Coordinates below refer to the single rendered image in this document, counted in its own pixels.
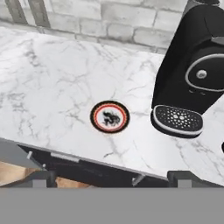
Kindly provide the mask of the grey cupboard door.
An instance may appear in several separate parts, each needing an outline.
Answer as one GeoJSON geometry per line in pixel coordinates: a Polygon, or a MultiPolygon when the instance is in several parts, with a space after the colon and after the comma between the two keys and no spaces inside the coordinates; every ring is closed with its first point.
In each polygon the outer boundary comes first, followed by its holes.
{"type": "Polygon", "coordinates": [[[15,143],[0,139],[0,161],[25,168],[43,170],[43,166],[34,159],[33,150],[25,152],[15,143]]]}

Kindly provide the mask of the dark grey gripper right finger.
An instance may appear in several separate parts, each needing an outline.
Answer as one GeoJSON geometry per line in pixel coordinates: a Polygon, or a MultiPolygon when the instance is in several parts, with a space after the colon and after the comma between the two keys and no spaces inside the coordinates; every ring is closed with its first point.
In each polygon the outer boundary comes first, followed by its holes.
{"type": "Polygon", "coordinates": [[[168,171],[167,178],[169,187],[177,188],[223,188],[223,185],[218,185],[213,182],[206,181],[194,175],[190,171],[168,171]]]}

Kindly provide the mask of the dark drawer front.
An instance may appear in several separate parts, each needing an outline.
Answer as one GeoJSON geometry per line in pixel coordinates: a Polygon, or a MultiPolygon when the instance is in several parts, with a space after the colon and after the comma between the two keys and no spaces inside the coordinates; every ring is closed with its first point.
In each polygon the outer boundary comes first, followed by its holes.
{"type": "Polygon", "coordinates": [[[146,176],[139,183],[134,184],[134,178],[138,174],[132,171],[125,171],[103,164],[95,164],[80,160],[74,162],[64,158],[54,157],[49,151],[34,149],[28,146],[18,145],[24,152],[32,152],[31,158],[40,165],[45,165],[48,171],[64,179],[79,181],[85,184],[98,187],[167,187],[168,181],[146,176]]]}

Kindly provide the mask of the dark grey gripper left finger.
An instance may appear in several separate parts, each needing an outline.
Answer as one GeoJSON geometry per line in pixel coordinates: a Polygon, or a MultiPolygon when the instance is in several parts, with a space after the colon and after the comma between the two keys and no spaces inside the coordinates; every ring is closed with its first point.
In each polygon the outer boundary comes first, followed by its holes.
{"type": "Polygon", "coordinates": [[[56,175],[54,171],[35,171],[26,178],[1,185],[1,188],[10,187],[56,187],[56,175]]]}

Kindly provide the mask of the black red white saucer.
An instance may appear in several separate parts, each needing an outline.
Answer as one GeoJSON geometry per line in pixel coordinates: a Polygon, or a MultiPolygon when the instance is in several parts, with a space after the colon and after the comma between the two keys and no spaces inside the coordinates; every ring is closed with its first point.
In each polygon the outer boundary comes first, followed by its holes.
{"type": "Polygon", "coordinates": [[[100,101],[91,108],[89,119],[100,132],[115,134],[128,127],[130,112],[119,101],[100,101]]]}

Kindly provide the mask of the black coffee machine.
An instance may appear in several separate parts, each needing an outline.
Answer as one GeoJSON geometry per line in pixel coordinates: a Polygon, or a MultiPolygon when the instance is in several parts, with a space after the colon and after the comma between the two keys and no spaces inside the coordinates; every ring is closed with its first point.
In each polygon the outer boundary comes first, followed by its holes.
{"type": "Polygon", "coordinates": [[[195,138],[202,115],[224,95],[224,10],[221,0],[187,0],[158,69],[152,125],[166,135],[195,138]]]}

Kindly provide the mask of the grey wall frame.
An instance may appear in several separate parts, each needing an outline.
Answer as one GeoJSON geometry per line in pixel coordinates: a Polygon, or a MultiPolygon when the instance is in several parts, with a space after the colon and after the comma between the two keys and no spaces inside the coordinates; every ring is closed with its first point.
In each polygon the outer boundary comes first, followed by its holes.
{"type": "MultiPolygon", "coordinates": [[[[4,0],[12,20],[17,24],[27,25],[24,10],[19,0],[4,0]]],[[[28,0],[28,4],[33,15],[35,25],[50,28],[44,0],[28,0]]]]}

